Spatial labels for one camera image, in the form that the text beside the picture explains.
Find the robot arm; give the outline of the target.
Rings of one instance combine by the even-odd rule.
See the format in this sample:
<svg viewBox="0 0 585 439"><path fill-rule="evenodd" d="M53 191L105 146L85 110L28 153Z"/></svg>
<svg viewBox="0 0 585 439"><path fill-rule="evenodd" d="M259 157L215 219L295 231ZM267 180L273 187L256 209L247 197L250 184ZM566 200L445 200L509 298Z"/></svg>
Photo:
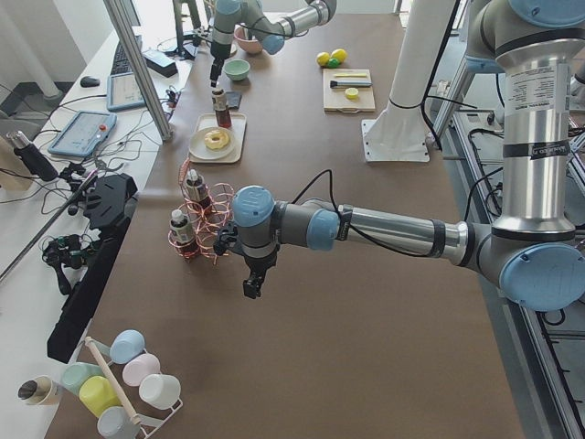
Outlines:
<svg viewBox="0 0 585 439"><path fill-rule="evenodd" d="M286 39L298 37L312 27L327 24L335 15L335 0L306 1L307 6L271 22L260 1L221 0L215 3L210 54L213 63L210 85L215 88L224 62L230 54L236 25L246 27L271 55L280 51Z"/></svg>
<svg viewBox="0 0 585 439"><path fill-rule="evenodd" d="M473 270L510 301L547 312L584 292L584 259L566 218L569 63L584 45L581 1L479 1L471 10L468 62L505 74L503 207L489 225L449 224L310 200L275 200L264 187L240 189L233 219L214 248L241 255L243 283L256 298L283 244L328 251L336 241L368 241L418 258Z"/></svg>

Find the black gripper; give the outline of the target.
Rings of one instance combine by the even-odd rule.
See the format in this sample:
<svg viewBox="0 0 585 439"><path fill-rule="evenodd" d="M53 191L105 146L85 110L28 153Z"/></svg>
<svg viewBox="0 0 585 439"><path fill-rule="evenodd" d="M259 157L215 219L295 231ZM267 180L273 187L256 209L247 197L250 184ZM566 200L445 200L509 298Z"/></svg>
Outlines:
<svg viewBox="0 0 585 439"><path fill-rule="evenodd" d="M249 278L242 283L244 295L248 298L260 298L266 273L271 267L276 265L277 254L271 253L261 258L245 254L244 261L250 269Z"/></svg>
<svg viewBox="0 0 585 439"><path fill-rule="evenodd" d="M211 71L210 71L210 87L216 89L217 87L219 87L219 77L222 73L223 70L223 66L225 63L225 58L223 57L214 57L212 65L211 65Z"/></svg>

